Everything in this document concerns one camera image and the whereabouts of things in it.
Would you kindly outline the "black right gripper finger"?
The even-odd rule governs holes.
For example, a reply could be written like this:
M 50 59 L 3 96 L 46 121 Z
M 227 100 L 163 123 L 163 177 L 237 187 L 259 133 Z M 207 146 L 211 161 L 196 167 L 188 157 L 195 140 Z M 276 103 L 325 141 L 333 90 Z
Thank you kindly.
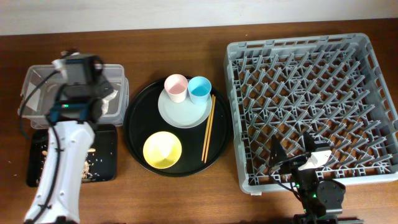
M 306 152 L 315 152 L 319 148 L 314 138 L 306 131 L 303 133 L 303 140 Z
M 271 150 L 269 156 L 269 166 L 275 166 L 279 162 L 283 162 L 287 160 L 287 155 L 285 153 L 284 148 L 280 144 L 280 141 L 276 137 L 276 135 L 272 135 L 271 137 Z

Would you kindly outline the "wooden chopstick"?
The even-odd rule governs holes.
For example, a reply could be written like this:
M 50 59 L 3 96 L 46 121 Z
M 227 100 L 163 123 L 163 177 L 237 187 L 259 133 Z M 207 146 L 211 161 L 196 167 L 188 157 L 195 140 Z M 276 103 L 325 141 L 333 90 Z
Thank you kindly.
M 212 114 L 210 116 L 210 129 L 209 129 L 209 135 L 208 135 L 208 139 L 207 139 L 207 144 L 206 144 L 206 152 L 205 152 L 205 161 L 204 163 L 206 164 L 207 159 L 208 159 L 208 151 L 209 151 L 209 147 L 210 147 L 210 139 L 211 139 L 211 131 L 212 131 L 212 125 L 213 125 L 213 117 L 214 117 L 214 111 L 215 111 L 215 103 L 216 103 L 216 96 L 214 95 L 214 102 L 213 102 L 213 110 L 212 110 Z
M 212 110 L 213 110 L 213 102 L 214 102 L 214 95 L 211 96 L 211 110 L 210 110 L 210 114 L 208 116 L 207 119 L 207 123 L 206 123 L 206 131 L 205 131 L 205 138 L 204 138 L 204 143 L 203 143 L 203 150 L 202 150 L 202 155 L 201 155 L 201 161 L 204 162 L 205 161 L 205 152 L 206 152 L 206 144 L 207 144 L 207 139 L 208 139 L 208 133 L 209 133 L 209 129 L 210 129 L 210 116 L 212 114 Z

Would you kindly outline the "yellow bowl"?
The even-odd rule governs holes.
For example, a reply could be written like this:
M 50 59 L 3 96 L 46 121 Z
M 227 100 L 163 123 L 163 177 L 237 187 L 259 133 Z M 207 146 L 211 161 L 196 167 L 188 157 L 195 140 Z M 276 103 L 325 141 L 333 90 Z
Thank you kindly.
M 182 144 L 176 135 L 160 131 L 147 138 L 143 146 L 145 161 L 153 168 L 167 169 L 175 165 L 182 155 Z

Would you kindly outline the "pink plastic cup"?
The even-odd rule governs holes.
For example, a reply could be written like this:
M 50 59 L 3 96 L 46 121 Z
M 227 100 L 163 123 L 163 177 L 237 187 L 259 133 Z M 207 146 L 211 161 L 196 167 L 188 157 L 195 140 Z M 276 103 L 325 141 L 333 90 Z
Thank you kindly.
M 181 103 L 187 97 L 188 81 L 181 74 L 173 74 L 166 78 L 164 88 L 173 102 Z

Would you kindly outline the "blue plastic cup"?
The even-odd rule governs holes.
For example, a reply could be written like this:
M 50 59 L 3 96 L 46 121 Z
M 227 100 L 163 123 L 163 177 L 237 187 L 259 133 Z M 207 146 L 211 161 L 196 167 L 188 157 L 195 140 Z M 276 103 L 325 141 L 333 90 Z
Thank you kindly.
M 211 91 L 211 83 L 205 77 L 194 77 L 188 81 L 188 93 L 196 105 L 205 104 Z

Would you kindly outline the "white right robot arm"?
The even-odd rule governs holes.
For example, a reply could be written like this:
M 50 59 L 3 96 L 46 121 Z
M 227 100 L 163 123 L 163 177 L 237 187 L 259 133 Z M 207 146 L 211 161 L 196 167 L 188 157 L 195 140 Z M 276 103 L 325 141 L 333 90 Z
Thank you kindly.
M 267 175 L 279 186 L 292 192 L 301 202 L 304 213 L 296 214 L 293 223 L 364 223 L 357 218 L 339 219 L 346 187 L 336 180 L 319 180 L 317 169 L 331 155 L 326 141 L 317 141 L 303 133 L 305 151 L 288 157 L 276 136 L 271 137 Z

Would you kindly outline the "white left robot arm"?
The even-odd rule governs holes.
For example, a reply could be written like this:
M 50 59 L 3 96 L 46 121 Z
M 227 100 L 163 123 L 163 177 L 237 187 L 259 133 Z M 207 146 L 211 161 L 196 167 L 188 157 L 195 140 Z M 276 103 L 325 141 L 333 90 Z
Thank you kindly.
M 24 223 L 79 223 L 86 155 L 95 140 L 103 98 L 113 87 L 104 75 L 62 85 L 45 118 L 48 149 L 39 187 Z

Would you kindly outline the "grey plastic dishwasher rack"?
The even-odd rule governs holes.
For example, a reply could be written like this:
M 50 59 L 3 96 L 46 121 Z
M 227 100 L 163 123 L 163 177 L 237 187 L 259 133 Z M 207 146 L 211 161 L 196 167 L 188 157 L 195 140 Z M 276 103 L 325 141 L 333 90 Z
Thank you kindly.
M 244 193 L 288 187 L 289 174 L 268 169 L 271 138 L 292 157 L 305 132 L 331 147 L 319 179 L 397 180 L 397 111 L 367 35 L 233 42 L 224 72 Z

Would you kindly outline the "black rectangular waste tray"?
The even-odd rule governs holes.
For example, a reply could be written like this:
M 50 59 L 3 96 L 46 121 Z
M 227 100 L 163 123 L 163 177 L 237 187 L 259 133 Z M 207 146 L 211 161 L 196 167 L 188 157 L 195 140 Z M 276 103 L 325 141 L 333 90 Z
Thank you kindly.
M 26 184 L 29 187 L 38 187 L 42 174 L 40 153 L 47 150 L 48 133 L 46 129 L 37 130 L 30 145 L 29 163 L 27 168 Z M 104 182 L 113 180 L 117 173 L 118 135 L 112 124 L 102 124 L 95 132 L 95 140 L 90 148 L 95 148 L 94 156 L 86 156 L 93 165 L 90 172 L 93 176 L 89 182 Z

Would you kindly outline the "clear plastic bin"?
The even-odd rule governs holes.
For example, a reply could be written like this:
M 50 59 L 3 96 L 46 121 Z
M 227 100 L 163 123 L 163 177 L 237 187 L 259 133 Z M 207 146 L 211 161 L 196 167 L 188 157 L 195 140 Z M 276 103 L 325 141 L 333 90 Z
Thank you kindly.
M 21 96 L 26 99 L 41 81 L 54 71 L 53 65 L 33 65 L 25 76 Z M 120 64 L 106 64 L 103 75 L 112 87 L 118 91 L 115 99 L 109 102 L 108 112 L 98 120 L 99 124 L 113 124 L 121 126 L 129 104 L 129 82 L 124 75 L 124 67 Z M 61 74 L 56 74 L 44 83 L 27 102 L 22 117 L 30 120 L 34 129 L 47 129 L 48 123 L 45 114 L 54 103 L 55 94 L 59 87 L 65 83 Z

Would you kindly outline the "round black tray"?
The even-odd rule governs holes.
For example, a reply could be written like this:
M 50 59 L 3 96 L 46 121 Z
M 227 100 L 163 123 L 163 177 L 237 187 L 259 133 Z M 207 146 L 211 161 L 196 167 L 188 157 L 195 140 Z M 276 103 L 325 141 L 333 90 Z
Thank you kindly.
M 145 87 L 130 102 L 124 117 L 123 133 L 127 148 L 135 160 L 147 170 L 167 177 L 185 177 L 201 172 L 211 166 L 228 147 L 233 130 L 230 109 L 222 94 L 212 88 L 216 96 L 215 113 L 211 130 L 210 146 L 206 163 L 201 161 L 206 122 L 194 128 L 173 127 L 161 118 L 157 100 L 164 89 L 165 78 Z M 182 143 L 182 155 L 172 167 L 156 169 L 150 166 L 143 155 L 143 146 L 149 136 L 159 131 L 170 132 Z

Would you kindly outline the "food scraps pile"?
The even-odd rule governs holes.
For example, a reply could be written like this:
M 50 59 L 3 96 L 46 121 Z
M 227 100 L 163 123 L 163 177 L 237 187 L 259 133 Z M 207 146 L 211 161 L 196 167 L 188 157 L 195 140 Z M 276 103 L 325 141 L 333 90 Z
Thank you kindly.
M 95 148 L 90 148 L 88 150 L 88 153 L 87 153 L 86 156 L 89 156 L 89 155 L 94 156 L 95 152 L 96 152 Z M 48 152 L 47 152 L 46 149 L 45 150 L 41 150 L 41 153 L 40 153 L 40 161 L 41 161 L 40 170 L 44 169 L 44 163 L 45 163 L 45 160 L 47 158 L 47 154 L 48 154 Z M 86 159 L 85 165 L 84 165 L 84 168 L 83 168 L 83 172 L 82 172 L 82 175 L 81 175 L 82 181 L 84 181 L 84 182 L 89 182 L 90 181 L 90 178 L 93 176 L 93 174 L 90 172 L 90 167 L 92 165 L 93 165 L 93 163 L 91 163 L 91 161 L 89 159 Z

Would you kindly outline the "light grey plate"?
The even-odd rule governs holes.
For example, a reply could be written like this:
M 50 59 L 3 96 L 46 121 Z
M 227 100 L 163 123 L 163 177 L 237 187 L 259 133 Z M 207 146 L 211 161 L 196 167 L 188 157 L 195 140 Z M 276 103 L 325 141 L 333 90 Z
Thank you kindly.
M 161 117 L 168 124 L 176 128 L 193 128 L 204 122 L 212 107 L 212 99 L 209 96 L 206 103 L 202 105 L 194 104 L 190 97 L 181 103 L 172 101 L 163 89 L 158 100 L 158 110 Z

